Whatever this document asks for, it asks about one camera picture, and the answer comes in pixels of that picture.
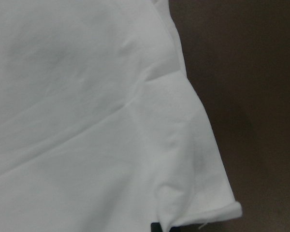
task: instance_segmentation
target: black object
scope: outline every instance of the black object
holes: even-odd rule
[[[162,228],[159,222],[153,222],[150,225],[151,232],[162,232]],[[172,227],[170,232],[180,232],[180,227]]]

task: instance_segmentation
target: brown background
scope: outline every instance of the brown background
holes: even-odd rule
[[[290,232],[290,0],[170,0],[170,10],[244,212],[200,231]]]

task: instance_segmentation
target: white cloth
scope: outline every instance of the white cloth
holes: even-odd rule
[[[240,215],[167,0],[0,0],[0,232]]]

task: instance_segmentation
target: garment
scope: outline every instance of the garment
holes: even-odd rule
[[[167,0],[0,1],[0,232],[240,215]]]

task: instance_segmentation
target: brown surface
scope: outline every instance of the brown surface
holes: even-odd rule
[[[200,231],[290,232],[290,0],[170,0],[170,10],[244,212]]]

